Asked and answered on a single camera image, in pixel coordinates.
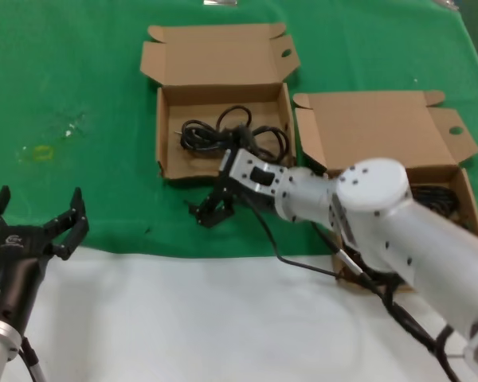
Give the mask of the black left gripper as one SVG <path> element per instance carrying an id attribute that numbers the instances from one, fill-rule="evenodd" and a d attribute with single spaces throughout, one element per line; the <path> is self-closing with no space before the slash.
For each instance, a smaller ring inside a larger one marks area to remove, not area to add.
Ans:
<path id="1" fill-rule="evenodd" d="M 53 255 L 68 260 L 89 231 L 80 187 L 69 209 L 43 228 L 8 226 L 3 218 L 10 202 L 10 188 L 0 189 L 0 321 L 25 332 L 37 292 Z"/>

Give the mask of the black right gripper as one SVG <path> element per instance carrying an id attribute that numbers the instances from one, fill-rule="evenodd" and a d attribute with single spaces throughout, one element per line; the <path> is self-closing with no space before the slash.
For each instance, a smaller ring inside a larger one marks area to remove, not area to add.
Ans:
<path id="1" fill-rule="evenodd" d="M 274 196 L 269 193 L 274 176 L 264 172 L 266 165 L 245 149 L 227 150 L 217 186 L 200 204 L 189 203 L 189 213 L 202 227 L 212 228 L 235 213 L 235 204 L 274 212 Z"/>

